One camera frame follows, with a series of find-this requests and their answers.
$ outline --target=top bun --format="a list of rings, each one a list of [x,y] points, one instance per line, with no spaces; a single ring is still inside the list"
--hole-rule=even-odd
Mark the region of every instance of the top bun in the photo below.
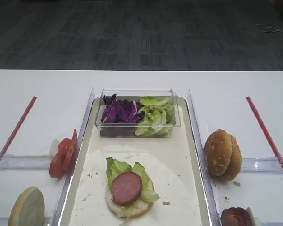
[[[225,181],[234,180],[239,174],[242,156],[234,136],[219,129],[207,138],[204,151],[211,174]]]

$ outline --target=white tray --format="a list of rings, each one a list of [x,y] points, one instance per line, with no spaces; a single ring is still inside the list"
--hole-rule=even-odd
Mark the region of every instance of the white tray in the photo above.
[[[172,138],[100,138],[94,126],[95,99],[60,225],[119,225],[105,200],[106,160],[112,156],[145,166],[161,199],[129,225],[210,225],[187,103],[178,98],[182,126]]]

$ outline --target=plastic container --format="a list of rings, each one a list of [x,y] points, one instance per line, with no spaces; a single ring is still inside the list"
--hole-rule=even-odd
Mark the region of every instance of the plastic container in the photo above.
[[[102,123],[103,112],[106,108],[104,96],[111,97],[116,94],[116,100],[129,102],[139,102],[142,97],[154,96],[158,100],[170,98],[170,103],[173,107],[173,121],[168,124],[140,124],[140,123]],[[173,129],[180,127],[180,119],[177,105],[177,96],[171,89],[104,89],[100,97],[100,105],[96,114],[95,126],[100,137],[171,137]],[[137,129],[151,128],[154,131],[151,134],[138,134]]]

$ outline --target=red stick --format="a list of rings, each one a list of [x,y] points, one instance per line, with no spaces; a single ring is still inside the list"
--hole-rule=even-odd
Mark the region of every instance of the red stick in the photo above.
[[[278,151],[275,143],[272,140],[272,137],[270,136],[269,132],[267,131],[267,128],[265,127],[264,122],[262,121],[258,111],[256,110],[256,107],[255,107],[254,103],[252,102],[251,98],[250,97],[246,97],[246,99],[247,99],[247,102],[249,103],[250,108],[252,109],[254,115],[256,116],[256,119],[257,119],[261,129],[263,130],[264,135],[265,135],[267,141],[269,142],[269,145],[271,146],[272,150],[274,151],[274,154],[278,158],[279,163],[280,163],[280,165],[281,165],[281,167],[283,169],[283,160],[281,158],[280,152]]]
[[[15,136],[16,136],[18,130],[20,129],[20,127],[21,127],[21,125],[22,125],[24,119],[27,117],[27,115],[28,115],[30,109],[33,107],[33,104],[35,103],[36,99],[37,99],[37,97],[33,97],[33,98],[32,98],[32,100],[30,101],[29,105],[27,106],[25,112],[23,113],[22,117],[20,118],[18,124],[17,124],[16,127],[14,128],[14,131],[13,131],[13,132],[11,133],[11,135],[9,136],[9,138],[8,138],[7,142],[5,143],[5,145],[4,145],[3,149],[2,149],[2,151],[0,152],[0,161],[2,160],[2,158],[3,158],[4,154],[5,154],[5,152],[8,150],[8,148],[9,148],[11,142],[12,142],[13,139],[15,138]]]

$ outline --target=food crumb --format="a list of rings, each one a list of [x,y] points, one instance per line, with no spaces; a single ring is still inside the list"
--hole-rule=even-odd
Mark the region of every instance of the food crumb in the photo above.
[[[236,186],[240,187],[240,183],[239,183],[239,182],[237,182],[237,181],[234,181],[234,185],[236,185]]]

